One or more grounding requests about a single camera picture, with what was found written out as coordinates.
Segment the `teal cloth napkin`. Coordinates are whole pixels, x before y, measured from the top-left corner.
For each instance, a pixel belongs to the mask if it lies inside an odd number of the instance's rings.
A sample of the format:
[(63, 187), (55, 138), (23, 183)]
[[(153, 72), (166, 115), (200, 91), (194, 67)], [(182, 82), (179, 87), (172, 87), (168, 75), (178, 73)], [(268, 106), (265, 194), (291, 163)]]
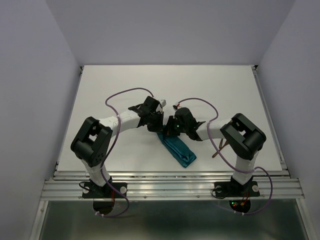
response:
[(157, 136), (183, 168), (187, 168), (197, 159), (196, 154), (178, 136), (164, 136), (162, 133), (158, 133)]

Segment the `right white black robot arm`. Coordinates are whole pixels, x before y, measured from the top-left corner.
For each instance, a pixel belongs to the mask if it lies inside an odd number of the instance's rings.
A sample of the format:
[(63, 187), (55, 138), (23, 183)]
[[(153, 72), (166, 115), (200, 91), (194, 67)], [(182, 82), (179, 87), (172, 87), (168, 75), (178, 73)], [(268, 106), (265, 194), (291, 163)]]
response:
[(236, 154), (230, 182), (231, 192), (242, 195), (248, 190), (259, 151), (267, 140), (265, 133), (242, 113), (219, 122), (197, 121), (192, 114), (170, 116), (163, 127), (165, 137), (186, 134), (191, 140), (225, 139)]

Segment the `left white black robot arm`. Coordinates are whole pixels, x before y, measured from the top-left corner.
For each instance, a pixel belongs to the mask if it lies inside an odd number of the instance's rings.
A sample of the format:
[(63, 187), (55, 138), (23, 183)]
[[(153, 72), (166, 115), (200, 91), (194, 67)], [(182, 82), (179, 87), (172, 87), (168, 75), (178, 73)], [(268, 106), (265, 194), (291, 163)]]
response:
[(146, 126), (149, 132), (162, 132), (165, 105), (165, 100), (161, 100), (157, 106), (142, 103), (116, 116), (103, 119), (91, 116), (85, 119), (70, 149), (84, 164), (90, 180), (95, 183), (94, 191), (100, 197), (111, 193), (111, 184), (108, 182), (111, 176), (103, 163), (107, 158), (111, 138), (117, 135), (118, 130), (124, 132), (142, 126)]

